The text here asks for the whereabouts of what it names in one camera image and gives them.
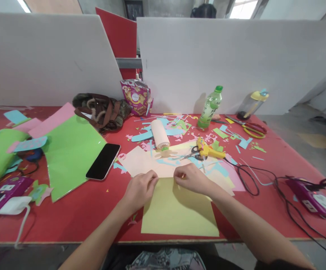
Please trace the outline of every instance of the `hand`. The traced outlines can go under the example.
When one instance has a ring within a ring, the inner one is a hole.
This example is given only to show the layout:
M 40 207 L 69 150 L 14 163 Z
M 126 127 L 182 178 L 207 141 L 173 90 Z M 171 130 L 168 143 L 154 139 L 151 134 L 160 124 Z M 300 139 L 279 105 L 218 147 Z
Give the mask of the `hand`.
M 190 191 L 209 197 L 212 190 L 220 188 L 216 183 L 209 180 L 193 163 L 177 167 L 174 171 L 174 180 L 178 185 Z
M 121 199 L 121 203 L 129 211 L 129 215 L 137 212 L 152 198 L 158 179 L 155 171 L 150 170 L 146 174 L 138 174 L 130 180 Z

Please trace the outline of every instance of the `phone screen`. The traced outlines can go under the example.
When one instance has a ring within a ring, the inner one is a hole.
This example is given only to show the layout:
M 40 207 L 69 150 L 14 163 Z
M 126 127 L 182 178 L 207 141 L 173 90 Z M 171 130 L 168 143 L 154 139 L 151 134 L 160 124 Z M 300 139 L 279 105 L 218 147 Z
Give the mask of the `phone screen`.
M 106 144 L 85 177 L 96 180 L 105 179 L 120 149 L 121 146 L 118 144 Z

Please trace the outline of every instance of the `floor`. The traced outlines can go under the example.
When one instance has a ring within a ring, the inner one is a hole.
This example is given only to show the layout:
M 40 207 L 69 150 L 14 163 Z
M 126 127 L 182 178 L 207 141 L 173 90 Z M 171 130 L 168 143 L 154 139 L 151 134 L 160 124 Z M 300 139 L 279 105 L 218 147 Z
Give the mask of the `floor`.
M 306 160 L 326 176 L 326 149 L 314 148 L 307 144 L 298 133 L 316 133 L 326 136 L 326 125 L 309 121 L 319 112 L 306 105 L 299 105 L 285 115 L 265 115 L 260 118 L 280 135 Z M 315 265 L 326 269 L 326 252 L 312 241 L 296 241 L 294 244 Z M 56 270 L 77 247 L 77 245 L 29 246 L 23 250 L 0 247 L 0 269 Z M 243 269 L 254 269 L 255 258 L 245 244 L 215 244 L 219 256 L 232 261 Z

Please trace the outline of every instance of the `forearm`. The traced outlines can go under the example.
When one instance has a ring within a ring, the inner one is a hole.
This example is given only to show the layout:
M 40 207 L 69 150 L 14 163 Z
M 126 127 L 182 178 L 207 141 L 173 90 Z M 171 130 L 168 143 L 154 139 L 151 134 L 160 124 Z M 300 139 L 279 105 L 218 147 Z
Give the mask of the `forearm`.
M 211 199 L 238 232 L 253 255 L 264 263 L 284 260 L 300 267 L 312 268 L 304 255 L 280 232 L 223 189 L 214 189 Z
M 110 246 L 130 214 L 119 202 L 97 229 L 73 252 L 59 268 L 97 270 L 101 267 Z

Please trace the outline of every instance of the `person's left hand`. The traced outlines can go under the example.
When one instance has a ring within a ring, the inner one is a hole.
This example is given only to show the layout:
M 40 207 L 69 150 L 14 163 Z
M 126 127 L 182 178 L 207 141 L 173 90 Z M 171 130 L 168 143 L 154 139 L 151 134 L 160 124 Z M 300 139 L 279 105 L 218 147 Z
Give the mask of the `person's left hand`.
M 146 174 L 138 174 L 130 180 L 121 199 L 121 203 L 129 211 L 129 215 L 137 212 L 152 198 L 158 179 L 155 171 L 150 170 Z

